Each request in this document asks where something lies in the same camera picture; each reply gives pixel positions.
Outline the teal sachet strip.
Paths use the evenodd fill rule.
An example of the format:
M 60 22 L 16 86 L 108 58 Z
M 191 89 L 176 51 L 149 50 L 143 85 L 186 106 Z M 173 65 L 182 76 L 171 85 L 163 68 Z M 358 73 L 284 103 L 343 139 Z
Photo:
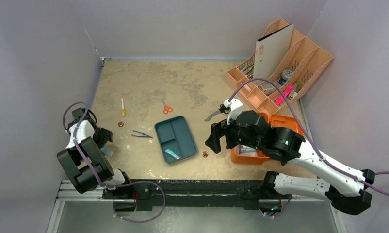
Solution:
M 171 149 L 166 149 L 165 152 L 166 152 L 167 154 L 169 154 L 170 156 L 172 156 L 172 157 L 173 157 L 174 159 L 176 159 L 176 160 L 179 160 L 179 159 L 180 159 L 180 157 L 179 157 L 176 153 L 174 153 Z
M 109 150 L 109 149 L 106 149 L 106 148 L 101 148 L 100 151 L 101 151 L 104 155 L 110 156 L 110 157 L 113 156 L 113 154 L 114 154 L 113 151 L 111 151 L 111 150 Z

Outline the black handled bandage scissors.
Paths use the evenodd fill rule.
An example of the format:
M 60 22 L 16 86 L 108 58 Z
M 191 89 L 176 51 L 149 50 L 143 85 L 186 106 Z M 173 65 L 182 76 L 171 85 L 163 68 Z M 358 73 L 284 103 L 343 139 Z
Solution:
M 221 104 L 219 109 L 215 112 L 211 113 L 209 116 L 204 119 L 205 122 L 210 121 L 214 116 L 219 115 L 221 113 L 228 114 L 230 112 L 230 107 Z

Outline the white gloves bag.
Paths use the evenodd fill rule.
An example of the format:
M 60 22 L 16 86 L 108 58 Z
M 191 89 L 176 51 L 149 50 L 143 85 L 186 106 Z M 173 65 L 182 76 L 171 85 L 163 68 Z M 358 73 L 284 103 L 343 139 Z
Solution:
M 255 148 L 251 148 L 245 145 L 238 146 L 238 155 L 240 156 L 249 156 L 249 157 L 257 157 L 258 152 Z

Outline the blue plastic tweezers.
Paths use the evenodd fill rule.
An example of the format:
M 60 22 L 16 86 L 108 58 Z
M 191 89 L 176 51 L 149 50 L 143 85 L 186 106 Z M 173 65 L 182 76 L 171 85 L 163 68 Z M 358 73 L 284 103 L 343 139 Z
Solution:
M 137 135 L 132 134 L 131 136 L 133 136 L 133 137 L 153 138 L 152 136 L 150 136 L 146 133 L 140 132 L 140 131 L 133 130 L 133 132 L 137 133 Z

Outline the teal plastic tray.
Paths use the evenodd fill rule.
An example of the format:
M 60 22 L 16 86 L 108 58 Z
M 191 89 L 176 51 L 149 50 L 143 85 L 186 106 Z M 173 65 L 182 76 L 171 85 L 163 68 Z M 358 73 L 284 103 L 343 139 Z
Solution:
M 160 121 L 154 125 L 154 129 L 166 163 L 173 164 L 197 154 L 194 137 L 184 116 Z M 180 159 L 174 159 L 165 152 L 166 149 L 171 149 Z

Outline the orange handled scissors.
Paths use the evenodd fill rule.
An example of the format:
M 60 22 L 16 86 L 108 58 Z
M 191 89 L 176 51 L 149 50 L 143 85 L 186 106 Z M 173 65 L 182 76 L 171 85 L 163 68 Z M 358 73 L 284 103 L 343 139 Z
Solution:
M 168 106 L 165 101 L 163 101 L 163 113 L 164 114 L 168 114 L 168 113 L 171 113 L 173 112 L 173 108 Z

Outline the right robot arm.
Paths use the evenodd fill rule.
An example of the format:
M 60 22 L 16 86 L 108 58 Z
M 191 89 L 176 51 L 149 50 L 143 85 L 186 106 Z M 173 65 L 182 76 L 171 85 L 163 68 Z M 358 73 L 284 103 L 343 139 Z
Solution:
M 246 111 L 235 120 L 211 124 L 205 144 L 216 154 L 221 152 L 221 137 L 225 138 L 227 149 L 247 146 L 282 165 L 293 164 L 316 175 L 311 179 L 268 171 L 261 184 L 266 197 L 272 198 L 278 193 L 307 196 L 329 202 L 335 209 L 350 215 L 358 215 L 371 206 L 372 195 L 365 189 L 374 182 L 373 171 L 356 170 L 317 153 L 301 134 L 285 127 L 272 127 L 261 114 Z

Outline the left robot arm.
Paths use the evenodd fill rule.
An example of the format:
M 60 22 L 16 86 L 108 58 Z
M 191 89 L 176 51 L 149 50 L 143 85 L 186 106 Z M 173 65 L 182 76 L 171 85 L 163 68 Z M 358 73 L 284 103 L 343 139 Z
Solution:
M 93 112 L 85 108 L 72 111 L 68 125 L 69 143 L 57 153 L 57 159 L 74 188 L 81 194 L 103 187 L 114 190 L 123 199 L 133 194 L 127 174 L 113 169 L 101 149 L 113 142 L 113 132 L 97 125 Z

